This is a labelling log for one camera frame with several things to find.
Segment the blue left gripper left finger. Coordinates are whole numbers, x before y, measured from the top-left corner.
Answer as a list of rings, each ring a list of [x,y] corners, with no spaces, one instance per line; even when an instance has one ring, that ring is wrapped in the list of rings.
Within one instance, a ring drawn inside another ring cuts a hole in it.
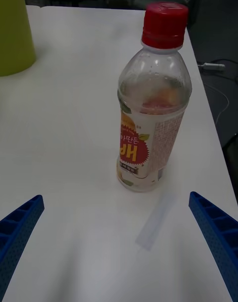
[[[43,197],[36,195],[0,221],[0,298],[44,209]]]

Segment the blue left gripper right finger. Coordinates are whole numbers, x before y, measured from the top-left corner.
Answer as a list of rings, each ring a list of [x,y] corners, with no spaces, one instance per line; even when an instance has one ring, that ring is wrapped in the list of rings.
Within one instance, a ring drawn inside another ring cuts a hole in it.
[[[189,208],[209,246],[232,301],[238,301],[238,222],[193,191]]]

